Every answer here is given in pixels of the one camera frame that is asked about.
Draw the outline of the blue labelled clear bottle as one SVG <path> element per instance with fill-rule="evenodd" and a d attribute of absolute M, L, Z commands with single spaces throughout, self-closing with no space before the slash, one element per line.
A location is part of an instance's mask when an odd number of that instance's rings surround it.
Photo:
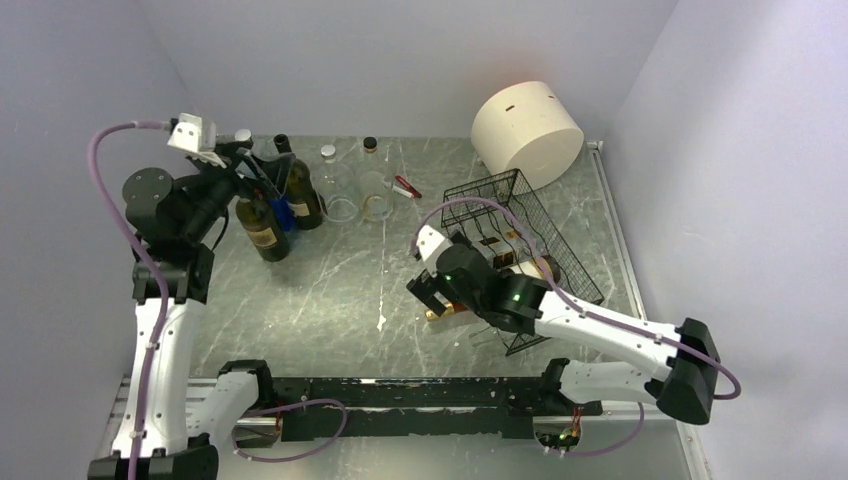
<path fill-rule="evenodd" d="M 240 129 L 237 130 L 234 136 L 238 140 L 247 140 L 248 138 L 253 139 L 252 132 L 249 129 Z M 272 211 L 274 212 L 277 221 L 284 232 L 289 232 L 294 227 L 294 218 L 292 213 L 289 210 L 289 207 L 286 203 L 285 194 L 281 199 L 268 199 L 269 205 L 271 206 Z"/>

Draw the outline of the gold capped amber wine bottle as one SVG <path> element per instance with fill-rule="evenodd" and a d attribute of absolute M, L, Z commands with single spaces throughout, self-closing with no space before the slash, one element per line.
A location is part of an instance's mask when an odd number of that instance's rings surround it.
<path fill-rule="evenodd" d="M 562 270 L 555 264 L 549 255 L 543 255 L 541 263 L 548 268 L 555 281 L 559 281 L 562 278 Z M 513 264 L 509 267 L 509 270 L 516 274 L 525 274 L 540 280 L 544 279 L 539 263 L 534 259 Z M 425 312 L 427 321 L 435 322 L 443 317 L 451 316 L 467 310 L 464 305 L 453 304 L 449 301 L 445 301 L 443 306 L 445 307 L 445 310 L 441 314 L 437 314 L 433 310 L 427 310 Z"/>

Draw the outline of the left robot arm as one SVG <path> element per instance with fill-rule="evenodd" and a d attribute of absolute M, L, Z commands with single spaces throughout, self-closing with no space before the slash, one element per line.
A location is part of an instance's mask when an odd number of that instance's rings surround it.
<path fill-rule="evenodd" d="M 217 166 L 176 178 L 147 167 L 121 191 L 115 215 L 135 263 L 131 296 L 136 344 L 127 403 L 107 454 L 91 461 L 91 479 L 213 479 L 238 421 L 279 403 L 268 364 L 232 360 L 197 405 L 189 401 L 189 364 L 209 298 L 213 250 L 204 239 L 235 199 L 272 198 L 292 155 L 255 154 L 221 141 Z"/>

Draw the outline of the silver capped clear bottle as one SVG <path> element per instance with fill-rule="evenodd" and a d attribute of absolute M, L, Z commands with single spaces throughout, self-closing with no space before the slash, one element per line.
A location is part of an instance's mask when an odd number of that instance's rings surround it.
<path fill-rule="evenodd" d="M 334 223 L 351 222 L 359 214 L 353 173 L 337 159 L 334 145 L 323 145 L 320 155 L 315 185 L 323 199 L 325 217 Z"/>

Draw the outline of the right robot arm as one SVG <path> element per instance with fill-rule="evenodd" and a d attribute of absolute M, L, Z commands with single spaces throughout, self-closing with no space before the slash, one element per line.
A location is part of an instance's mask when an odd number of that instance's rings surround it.
<path fill-rule="evenodd" d="M 710 421 L 720 357 L 705 323 L 688 318 L 675 326 L 581 303 L 542 273 L 496 270 L 478 250 L 434 231 L 413 254 L 424 270 L 408 287 L 432 311 L 445 297 L 498 330 L 569 340 L 612 357 L 599 366 L 552 361 L 539 389 L 548 412 L 613 400 L 649 403 L 688 424 Z"/>

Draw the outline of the black gold capped clear bottle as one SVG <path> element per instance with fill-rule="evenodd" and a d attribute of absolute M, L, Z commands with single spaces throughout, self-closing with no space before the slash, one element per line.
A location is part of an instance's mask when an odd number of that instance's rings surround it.
<path fill-rule="evenodd" d="M 517 266 L 527 260 L 530 255 L 528 247 L 520 238 L 487 236 L 473 240 L 472 245 L 484 255 L 496 270 Z"/>

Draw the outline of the dark wine bottle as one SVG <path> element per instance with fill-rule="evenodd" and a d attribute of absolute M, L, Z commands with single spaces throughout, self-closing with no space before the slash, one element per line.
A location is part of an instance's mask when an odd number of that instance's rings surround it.
<path fill-rule="evenodd" d="M 319 195 L 311 182 L 311 173 L 307 164 L 293 152 L 287 135 L 273 137 L 274 145 L 280 154 L 290 154 L 290 169 L 286 179 L 286 203 L 293 215 L 294 222 L 301 230 L 313 230 L 322 224 L 322 207 Z"/>

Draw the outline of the silver necked green wine bottle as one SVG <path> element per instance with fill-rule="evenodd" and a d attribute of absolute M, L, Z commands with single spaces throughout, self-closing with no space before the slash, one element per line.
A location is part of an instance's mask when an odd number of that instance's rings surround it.
<path fill-rule="evenodd" d="M 235 207 L 236 216 L 249 240 L 267 262 L 279 262 L 290 253 L 288 240 L 277 218 L 264 199 L 240 198 Z"/>

